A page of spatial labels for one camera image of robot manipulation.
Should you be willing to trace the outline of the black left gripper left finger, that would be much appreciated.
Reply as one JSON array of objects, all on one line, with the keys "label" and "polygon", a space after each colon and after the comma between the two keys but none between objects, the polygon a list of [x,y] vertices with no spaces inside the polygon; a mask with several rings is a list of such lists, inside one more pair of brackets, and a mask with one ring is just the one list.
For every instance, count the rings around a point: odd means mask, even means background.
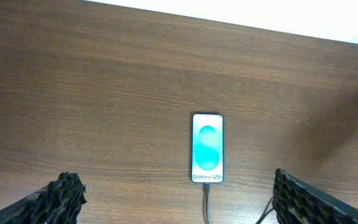
[{"label": "black left gripper left finger", "polygon": [[0,210],[0,224],[76,224],[85,193],[77,173],[62,172],[57,180]]}]

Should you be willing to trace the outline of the blue Galaxy smartphone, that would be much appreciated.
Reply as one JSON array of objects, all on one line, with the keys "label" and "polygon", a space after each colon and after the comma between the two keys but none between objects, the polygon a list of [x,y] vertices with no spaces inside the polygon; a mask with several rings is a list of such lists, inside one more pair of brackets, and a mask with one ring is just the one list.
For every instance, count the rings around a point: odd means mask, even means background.
[{"label": "blue Galaxy smartphone", "polygon": [[191,181],[202,184],[224,181],[224,117],[221,114],[192,116]]}]

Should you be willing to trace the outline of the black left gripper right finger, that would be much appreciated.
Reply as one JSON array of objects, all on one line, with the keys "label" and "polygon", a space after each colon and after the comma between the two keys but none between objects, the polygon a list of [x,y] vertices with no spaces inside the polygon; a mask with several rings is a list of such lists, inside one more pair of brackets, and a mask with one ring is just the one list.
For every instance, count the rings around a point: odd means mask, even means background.
[{"label": "black left gripper right finger", "polygon": [[279,224],[358,224],[358,209],[283,169],[275,171],[272,207]]}]

